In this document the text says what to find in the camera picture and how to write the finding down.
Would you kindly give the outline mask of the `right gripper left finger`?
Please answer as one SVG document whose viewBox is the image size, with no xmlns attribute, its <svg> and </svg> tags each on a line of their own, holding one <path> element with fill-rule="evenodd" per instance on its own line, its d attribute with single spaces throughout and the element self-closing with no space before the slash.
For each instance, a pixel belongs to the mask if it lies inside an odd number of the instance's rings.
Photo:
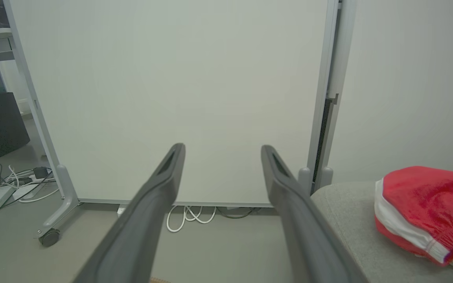
<svg viewBox="0 0 453 283">
<path fill-rule="evenodd" d="M 169 149 L 73 283 L 150 283 L 162 222 L 177 198 L 185 156 L 183 143 Z"/>
</svg>

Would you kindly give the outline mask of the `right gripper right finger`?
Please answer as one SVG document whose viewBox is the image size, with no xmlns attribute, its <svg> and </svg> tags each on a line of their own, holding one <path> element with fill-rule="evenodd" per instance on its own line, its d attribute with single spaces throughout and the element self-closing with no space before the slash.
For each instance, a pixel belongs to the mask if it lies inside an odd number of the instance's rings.
<svg viewBox="0 0 453 283">
<path fill-rule="evenodd" d="M 369 283 L 274 147 L 261 147 L 268 198 L 279 214 L 295 283 Z"/>
</svg>

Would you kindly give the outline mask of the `red white sports garment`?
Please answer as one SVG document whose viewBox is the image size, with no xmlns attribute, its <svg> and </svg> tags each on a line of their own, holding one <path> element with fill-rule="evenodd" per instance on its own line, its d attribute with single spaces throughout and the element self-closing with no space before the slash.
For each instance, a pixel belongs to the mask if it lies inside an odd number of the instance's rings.
<svg viewBox="0 0 453 283">
<path fill-rule="evenodd" d="M 439 266 L 453 266 L 453 171 L 413 166 L 388 173 L 374 190 L 376 229 Z"/>
</svg>

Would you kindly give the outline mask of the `grey partition foot with caster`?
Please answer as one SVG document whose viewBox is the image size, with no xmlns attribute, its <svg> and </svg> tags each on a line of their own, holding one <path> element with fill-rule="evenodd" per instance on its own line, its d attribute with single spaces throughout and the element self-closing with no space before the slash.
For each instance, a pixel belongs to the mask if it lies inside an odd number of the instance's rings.
<svg viewBox="0 0 453 283">
<path fill-rule="evenodd" d="M 58 242 L 61 232 L 55 226 L 80 204 L 77 192 L 74 189 L 70 174 L 65 165 L 56 166 L 59 188 L 62 189 L 64 199 L 61 206 L 45 220 L 41 228 L 36 231 L 34 238 L 38 239 L 43 247 L 50 247 Z"/>
</svg>

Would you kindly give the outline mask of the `large white partition panel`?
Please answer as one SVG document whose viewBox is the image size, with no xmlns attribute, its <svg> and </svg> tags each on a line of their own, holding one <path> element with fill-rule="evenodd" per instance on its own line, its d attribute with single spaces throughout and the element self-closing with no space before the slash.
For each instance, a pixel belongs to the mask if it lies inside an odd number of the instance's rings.
<svg viewBox="0 0 453 283">
<path fill-rule="evenodd" d="M 338 0 L 5 0 L 78 199 L 131 200 L 175 143 L 176 202 L 268 206 L 261 147 L 313 168 Z"/>
</svg>

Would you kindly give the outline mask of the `narrow white partition panel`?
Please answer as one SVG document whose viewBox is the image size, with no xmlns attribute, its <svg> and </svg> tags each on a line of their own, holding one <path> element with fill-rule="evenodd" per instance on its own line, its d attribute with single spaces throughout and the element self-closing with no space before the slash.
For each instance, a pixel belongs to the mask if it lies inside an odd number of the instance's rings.
<svg viewBox="0 0 453 283">
<path fill-rule="evenodd" d="M 453 171 L 453 0 L 356 0 L 332 183 Z"/>
</svg>

